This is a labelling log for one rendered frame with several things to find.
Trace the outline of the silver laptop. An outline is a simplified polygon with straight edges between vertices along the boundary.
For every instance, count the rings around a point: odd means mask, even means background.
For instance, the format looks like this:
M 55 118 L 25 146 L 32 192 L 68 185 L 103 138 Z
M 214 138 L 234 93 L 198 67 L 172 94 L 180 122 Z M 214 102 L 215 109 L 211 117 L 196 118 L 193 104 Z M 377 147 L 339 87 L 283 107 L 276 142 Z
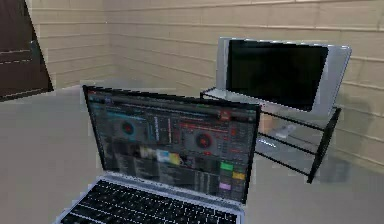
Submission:
M 103 173 L 53 224 L 246 224 L 259 106 L 82 91 Z

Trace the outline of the silver television set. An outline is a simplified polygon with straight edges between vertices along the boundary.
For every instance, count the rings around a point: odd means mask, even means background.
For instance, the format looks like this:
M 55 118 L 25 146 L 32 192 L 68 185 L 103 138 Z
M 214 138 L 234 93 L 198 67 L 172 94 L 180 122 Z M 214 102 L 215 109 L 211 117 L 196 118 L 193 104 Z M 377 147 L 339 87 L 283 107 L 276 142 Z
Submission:
M 218 39 L 216 88 L 229 100 L 326 116 L 352 48 L 316 42 Z

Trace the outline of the black glass television stand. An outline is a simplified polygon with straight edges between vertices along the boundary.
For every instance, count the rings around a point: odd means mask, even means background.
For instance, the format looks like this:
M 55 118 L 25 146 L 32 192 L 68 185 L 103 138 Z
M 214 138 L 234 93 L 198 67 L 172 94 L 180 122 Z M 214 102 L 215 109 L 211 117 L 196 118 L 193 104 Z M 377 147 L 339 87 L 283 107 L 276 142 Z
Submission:
M 259 131 L 255 153 L 306 176 L 308 183 L 320 169 L 341 113 L 333 107 L 326 115 L 315 115 L 216 87 L 201 91 L 200 97 L 260 105 L 260 124 L 270 120 L 272 126 Z

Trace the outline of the dark brown room door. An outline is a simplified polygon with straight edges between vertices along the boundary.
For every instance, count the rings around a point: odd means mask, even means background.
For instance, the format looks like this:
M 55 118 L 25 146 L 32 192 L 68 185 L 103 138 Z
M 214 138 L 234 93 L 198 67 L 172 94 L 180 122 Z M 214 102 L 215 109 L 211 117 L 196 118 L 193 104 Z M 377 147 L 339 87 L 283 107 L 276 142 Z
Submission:
M 26 0 L 0 0 L 0 102 L 53 90 Z

